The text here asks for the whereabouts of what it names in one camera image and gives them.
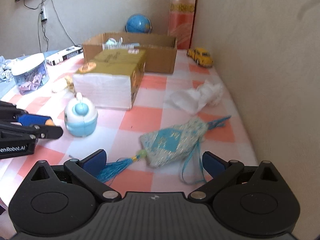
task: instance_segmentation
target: gray ribbed plate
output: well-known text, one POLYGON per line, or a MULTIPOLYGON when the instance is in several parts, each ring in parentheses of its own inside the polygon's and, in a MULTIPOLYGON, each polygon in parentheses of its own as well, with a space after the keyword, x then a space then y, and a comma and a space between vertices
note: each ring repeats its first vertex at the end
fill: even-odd
MULTIPOLYGON (((183 193, 128 192, 116 203, 104 203, 82 228, 57 237, 19 233, 13 240, 245 240, 221 226, 204 204, 186 200, 183 193)), ((294 240, 284 235, 273 240, 294 240)))

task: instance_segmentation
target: toy nose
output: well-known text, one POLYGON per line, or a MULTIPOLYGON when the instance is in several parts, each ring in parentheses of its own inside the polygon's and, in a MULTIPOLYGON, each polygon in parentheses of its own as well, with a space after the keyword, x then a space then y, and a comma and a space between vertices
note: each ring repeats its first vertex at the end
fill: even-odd
POLYGON ((75 114, 85 116, 89 112, 89 107, 87 104, 78 103, 75 105, 75 114))

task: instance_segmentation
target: yellow toy car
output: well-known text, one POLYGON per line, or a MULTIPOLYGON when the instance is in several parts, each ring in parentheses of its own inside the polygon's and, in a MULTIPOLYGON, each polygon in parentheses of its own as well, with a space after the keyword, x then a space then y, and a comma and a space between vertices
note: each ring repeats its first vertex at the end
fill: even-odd
POLYGON ((188 49, 187 56, 193 58, 198 65, 203 67, 212 67, 213 59, 207 50, 202 48, 188 49))

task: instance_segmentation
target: open cardboard box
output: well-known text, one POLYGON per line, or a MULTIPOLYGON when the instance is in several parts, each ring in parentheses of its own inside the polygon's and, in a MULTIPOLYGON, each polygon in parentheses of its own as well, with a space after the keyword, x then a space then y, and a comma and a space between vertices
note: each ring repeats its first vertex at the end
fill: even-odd
POLYGON ((177 39, 172 36, 145 33, 103 33, 85 41, 83 46, 84 60, 88 62, 103 51, 103 44, 109 38, 117 41, 123 38, 123 44, 139 43, 146 50, 146 72, 173 73, 177 56, 177 39))

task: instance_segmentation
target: white cable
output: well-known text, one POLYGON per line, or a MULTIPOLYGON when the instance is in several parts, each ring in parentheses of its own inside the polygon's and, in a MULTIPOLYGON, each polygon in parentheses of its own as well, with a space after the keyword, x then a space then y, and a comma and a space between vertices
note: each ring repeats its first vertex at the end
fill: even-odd
POLYGON ((72 43, 73 43, 74 45, 76 45, 76 43, 71 39, 71 37, 70 37, 69 34, 67 33, 66 28, 63 26, 63 24, 62 24, 62 22, 61 22, 61 20, 60 20, 59 14, 58 14, 58 12, 57 12, 57 10, 56 10, 56 7, 54 6, 53 0, 51 0, 51 2, 52 2, 52 5, 53 5, 53 8, 54 8, 54 11, 55 11, 56 14, 57 14, 58 20, 59 20, 61 26, 63 27, 65 33, 67 34, 67 36, 69 37, 69 39, 72 41, 72 43))

